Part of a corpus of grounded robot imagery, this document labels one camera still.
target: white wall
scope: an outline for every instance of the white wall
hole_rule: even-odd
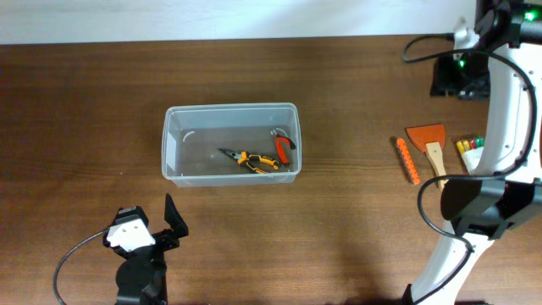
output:
[[[475,0],[0,0],[0,43],[450,31]]]

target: pliers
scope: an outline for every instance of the pliers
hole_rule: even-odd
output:
[[[219,148],[219,151],[225,154],[226,156],[234,159],[240,166],[244,166],[248,168],[252,173],[256,173],[256,174],[267,174],[268,172],[254,166],[254,164],[252,164],[251,161],[259,161],[263,164],[269,164],[273,166],[274,169],[279,169],[279,166],[280,166],[279,161],[269,156],[250,154],[247,151],[234,152],[232,150],[223,149],[223,148]]]

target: yellow marker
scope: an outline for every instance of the yellow marker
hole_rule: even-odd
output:
[[[468,144],[467,140],[463,141],[463,147],[465,147],[465,152],[468,152],[469,150],[471,150],[471,146],[470,144]]]
[[[457,149],[459,149],[459,153],[464,154],[465,153],[465,147],[463,147],[463,144],[461,143],[461,141],[457,141],[456,145],[457,145]]]

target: green light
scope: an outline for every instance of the green light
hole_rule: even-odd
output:
[[[536,12],[530,11],[525,13],[525,20],[534,21],[536,19]]]

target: orange stick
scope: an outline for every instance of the orange stick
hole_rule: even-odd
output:
[[[399,152],[401,153],[401,157],[403,159],[403,163],[405,164],[406,171],[410,176],[410,180],[414,185],[417,185],[420,183],[420,177],[418,176],[418,171],[416,170],[414,162],[412,161],[410,153],[408,152],[407,143],[403,138],[397,139],[397,148],[399,148]]]

